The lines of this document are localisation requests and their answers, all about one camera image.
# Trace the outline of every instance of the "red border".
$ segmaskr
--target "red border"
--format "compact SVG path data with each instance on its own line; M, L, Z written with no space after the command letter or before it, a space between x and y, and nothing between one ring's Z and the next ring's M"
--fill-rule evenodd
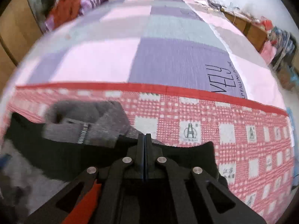
M209 101L224 102L234 105L245 106L249 108L259 109L267 113L276 113L288 116L285 110L280 108L264 105L249 99L237 98L221 93L212 93L203 90L172 87L153 84L141 83L94 83L94 82L62 82L62 83L46 83L46 84L33 84L26 86L17 86L19 89L35 89L35 88L66 88L66 89L86 89L86 90L120 90L129 92L144 92L144 93L158 93L171 96L195 98Z

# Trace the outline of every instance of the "metal screw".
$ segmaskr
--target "metal screw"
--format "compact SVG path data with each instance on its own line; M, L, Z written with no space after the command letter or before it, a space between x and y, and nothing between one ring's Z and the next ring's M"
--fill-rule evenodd
M165 163L167 161L167 159L165 157L163 157L163 156L158 157L157 160L158 160L159 163Z
M93 174L93 173L95 173L97 171L97 169L95 168L95 167L89 167L88 169L87 169L87 173L89 173L89 174Z
M124 163L130 163L131 161L132 161L132 158L130 158L129 156L126 156L123 158Z
M202 168L201 167L194 167L193 172L196 174L201 174L202 173Z

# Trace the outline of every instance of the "black fabric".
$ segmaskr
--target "black fabric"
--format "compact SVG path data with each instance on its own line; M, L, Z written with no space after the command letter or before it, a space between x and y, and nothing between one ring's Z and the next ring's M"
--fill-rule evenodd
M34 167L43 170L43 174L50 179L71 181L89 166L110 166L117 159L125 157L129 147L137 144L136 139L124 136L119 136L114 148L51 141L41 136L43 127L44 124L32 123L20 114L13 113L5 138L10 139L23 157ZM213 177L219 175L212 142L196 147L154 145L179 166L190 169L199 166Z

